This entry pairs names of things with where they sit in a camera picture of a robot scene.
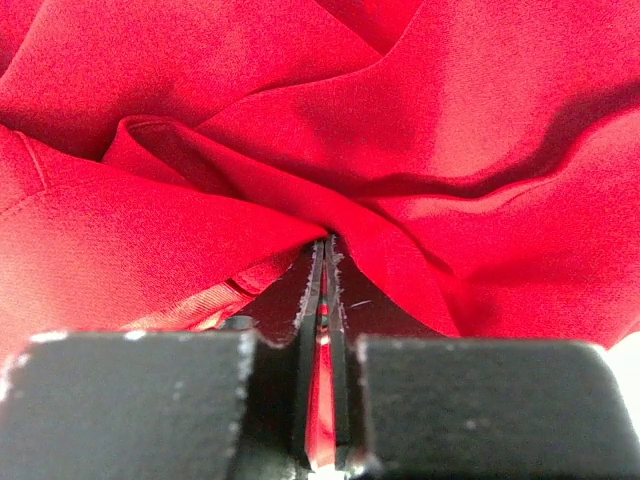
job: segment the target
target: red cloth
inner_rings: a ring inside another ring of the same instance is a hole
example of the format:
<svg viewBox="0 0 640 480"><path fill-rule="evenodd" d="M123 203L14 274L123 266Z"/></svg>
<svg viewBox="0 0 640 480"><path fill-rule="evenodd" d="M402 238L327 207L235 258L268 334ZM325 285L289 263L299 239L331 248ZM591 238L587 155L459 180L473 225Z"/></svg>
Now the red cloth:
<svg viewBox="0 0 640 480"><path fill-rule="evenodd" d="M446 335L637 329L637 2L421 3L3 2L0 355L200 328L327 231Z"/></svg>

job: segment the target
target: red garment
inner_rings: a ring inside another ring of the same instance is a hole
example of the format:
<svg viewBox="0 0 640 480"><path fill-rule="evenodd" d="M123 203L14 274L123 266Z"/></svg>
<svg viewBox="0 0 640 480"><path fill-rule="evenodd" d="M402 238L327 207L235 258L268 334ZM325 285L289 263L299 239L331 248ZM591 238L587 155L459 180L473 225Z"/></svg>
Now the red garment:
<svg viewBox="0 0 640 480"><path fill-rule="evenodd" d="M640 320L639 26L635 0L3 2L0 354L203 328L327 231L443 334L611 346Z"/></svg>

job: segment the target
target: red fabric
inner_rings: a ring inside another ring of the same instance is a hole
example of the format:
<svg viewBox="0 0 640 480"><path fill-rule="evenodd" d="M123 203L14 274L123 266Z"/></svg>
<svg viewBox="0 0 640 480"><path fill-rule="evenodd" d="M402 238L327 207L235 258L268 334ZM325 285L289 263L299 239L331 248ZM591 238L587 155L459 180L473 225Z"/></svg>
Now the red fabric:
<svg viewBox="0 0 640 480"><path fill-rule="evenodd" d="M0 354L200 325L327 231L446 335L637 329L637 3L420 3L4 2Z"/></svg>

